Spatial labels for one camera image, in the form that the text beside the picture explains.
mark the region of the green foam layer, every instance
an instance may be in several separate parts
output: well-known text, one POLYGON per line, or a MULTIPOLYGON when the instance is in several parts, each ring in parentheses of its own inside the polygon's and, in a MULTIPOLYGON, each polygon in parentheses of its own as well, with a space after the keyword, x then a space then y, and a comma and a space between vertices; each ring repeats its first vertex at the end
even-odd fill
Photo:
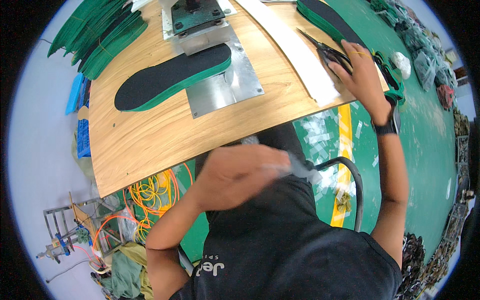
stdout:
POLYGON ((125 111, 145 111, 145 110, 154 108, 158 104, 162 103, 163 101, 167 100, 168 98, 178 93, 179 91, 186 89, 187 87, 192 86, 203 79, 207 79, 210 76, 213 76, 217 73, 225 71, 230 66, 230 64, 231 64, 231 57, 229 57, 223 63, 216 65, 215 67, 201 71, 195 75, 188 77, 187 79, 180 81, 177 84, 172 85, 162 93, 153 97, 150 101, 146 102, 145 104, 140 105, 137 108, 125 110, 125 111))

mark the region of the rubber band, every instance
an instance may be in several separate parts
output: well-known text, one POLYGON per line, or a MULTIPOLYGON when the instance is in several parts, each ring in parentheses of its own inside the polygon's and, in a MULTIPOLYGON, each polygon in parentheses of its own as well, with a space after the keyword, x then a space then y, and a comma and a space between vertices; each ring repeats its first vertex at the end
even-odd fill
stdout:
POLYGON ((372 59, 372 57, 371 57, 370 55, 368 55, 367 53, 364 53, 364 52, 352 51, 352 52, 349 52, 349 53, 358 53, 358 54, 363 54, 363 55, 366 55, 366 56, 368 56, 370 59, 372 59))

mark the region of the sack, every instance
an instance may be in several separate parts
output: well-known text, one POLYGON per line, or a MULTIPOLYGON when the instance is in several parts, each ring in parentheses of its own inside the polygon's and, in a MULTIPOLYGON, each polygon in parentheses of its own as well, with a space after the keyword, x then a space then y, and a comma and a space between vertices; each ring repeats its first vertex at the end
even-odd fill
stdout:
POLYGON ((436 76, 436 61, 431 61, 423 51, 420 51, 414 67, 423 90, 429 91, 436 76))
POLYGON ((400 69, 400 72, 402 73, 402 78, 408 79, 411 72, 410 60, 400 52, 394 52, 391 59, 392 62, 395 64, 395 67, 400 69))
POLYGON ((452 107, 454 94, 454 91, 445 84, 437 87, 438 100, 445 110, 452 107))

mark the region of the black watch strap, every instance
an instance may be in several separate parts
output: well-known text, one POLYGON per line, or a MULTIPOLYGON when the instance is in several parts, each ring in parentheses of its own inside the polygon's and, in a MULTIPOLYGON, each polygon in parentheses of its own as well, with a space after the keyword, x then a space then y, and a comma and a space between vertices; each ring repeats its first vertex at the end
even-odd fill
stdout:
POLYGON ((394 129, 394 125, 392 124, 392 119, 388 120, 388 123, 385 126, 376 126, 372 122, 372 127, 373 127, 373 130, 375 130, 375 133, 377 135, 384 135, 384 134, 388 134, 388 133, 395 133, 396 134, 395 129, 394 129))

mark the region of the electric cable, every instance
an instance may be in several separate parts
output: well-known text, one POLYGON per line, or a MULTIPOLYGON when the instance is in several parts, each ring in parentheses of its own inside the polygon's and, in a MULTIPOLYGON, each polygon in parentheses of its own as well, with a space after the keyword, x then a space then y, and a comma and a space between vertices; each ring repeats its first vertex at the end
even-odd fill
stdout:
POLYGON ((88 259, 94 264, 96 265, 97 267, 101 268, 102 266, 100 265, 97 265, 93 260, 92 258, 90 257, 90 255, 88 254, 87 250, 85 250, 84 248, 82 247, 78 247, 78 246, 75 246, 75 245, 72 245, 74 248, 77 248, 77 249, 80 249, 80 250, 83 250, 85 252, 85 254, 88 256, 88 259))
POLYGON ((68 271, 72 270, 73 268, 75 268, 75 267, 78 266, 79 264, 81 264, 81 263, 86 263, 86 262, 89 262, 89 261, 90 261, 90 260, 88 260, 88 259, 79 261, 79 262, 77 262, 76 264, 74 264, 73 266, 71 266, 71 267, 69 267, 69 268, 61 271, 60 273, 55 274, 52 278, 46 279, 45 282, 46 282, 46 283, 50 283, 50 282, 51 282, 53 279, 55 279, 56 277, 58 277, 58 276, 60 276, 60 275, 62 275, 62 274, 64 274, 64 273, 67 273, 68 271))

